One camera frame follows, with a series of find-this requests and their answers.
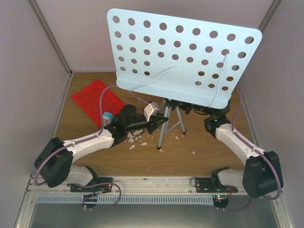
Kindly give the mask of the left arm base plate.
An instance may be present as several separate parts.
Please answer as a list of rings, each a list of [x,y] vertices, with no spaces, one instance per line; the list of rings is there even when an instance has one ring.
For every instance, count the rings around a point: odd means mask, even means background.
[[[85,187],[72,183],[67,184],[67,186],[71,192],[84,193],[86,202],[97,202],[99,194],[110,193],[112,191],[112,182],[112,177],[97,177],[93,178]]]

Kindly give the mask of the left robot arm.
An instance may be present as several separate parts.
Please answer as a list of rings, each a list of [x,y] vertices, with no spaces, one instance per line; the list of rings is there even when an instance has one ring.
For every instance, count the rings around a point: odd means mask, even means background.
[[[122,143],[129,133],[139,130],[153,133],[168,121],[158,110],[158,105],[152,102],[139,114],[134,105],[127,104],[109,124],[96,133],[74,140],[62,141],[57,137],[51,139],[34,162],[37,169],[34,183],[37,186],[46,184],[50,188],[71,183],[88,192],[96,190],[98,180],[94,177],[94,172],[86,166],[79,167],[73,163],[98,150]]]

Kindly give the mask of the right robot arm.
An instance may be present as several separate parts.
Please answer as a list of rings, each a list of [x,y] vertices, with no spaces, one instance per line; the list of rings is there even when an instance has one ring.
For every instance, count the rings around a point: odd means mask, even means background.
[[[186,114],[194,111],[207,115],[204,120],[206,131],[224,143],[244,164],[243,171],[228,167],[213,171],[210,177],[212,190],[222,192],[231,186],[244,189],[254,199],[276,200],[280,197],[284,183],[278,155],[274,151],[262,150],[236,130],[226,116],[230,111],[229,105],[215,109],[182,102],[179,108]]]

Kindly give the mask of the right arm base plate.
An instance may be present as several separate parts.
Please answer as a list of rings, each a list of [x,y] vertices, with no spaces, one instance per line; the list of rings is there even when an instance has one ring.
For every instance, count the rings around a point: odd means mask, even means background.
[[[194,181],[197,193],[238,193],[238,189],[236,187],[228,187],[222,184],[215,187],[211,178],[195,177]]]

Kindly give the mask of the light blue music stand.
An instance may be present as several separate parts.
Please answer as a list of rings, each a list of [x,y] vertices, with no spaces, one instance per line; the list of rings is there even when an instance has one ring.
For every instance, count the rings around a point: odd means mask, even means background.
[[[119,88],[223,109],[262,40],[256,28],[113,8]]]

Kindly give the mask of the blue metronome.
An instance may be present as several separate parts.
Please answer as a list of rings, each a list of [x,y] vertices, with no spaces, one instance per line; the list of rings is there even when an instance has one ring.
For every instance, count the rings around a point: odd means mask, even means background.
[[[114,115],[110,112],[104,112],[102,116],[103,125],[106,126],[111,123],[113,120]]]

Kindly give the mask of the red sheet music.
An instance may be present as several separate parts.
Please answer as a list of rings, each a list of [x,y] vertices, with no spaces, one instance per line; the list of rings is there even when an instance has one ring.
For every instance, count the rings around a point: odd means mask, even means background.
[[[102,125],[99,108],[99,100],[102,92],[102,90],[91,83],[71,96],[74,102],[78,104],[98,127]],[[116,115],[124,105],[125,103],[111,89],[107,89],[102,98],[103,113],[110,112]]]
[[[107,85],[100,79],[93,81],[92,83],[95,87],[98,87],[100,90],[104,90]]]

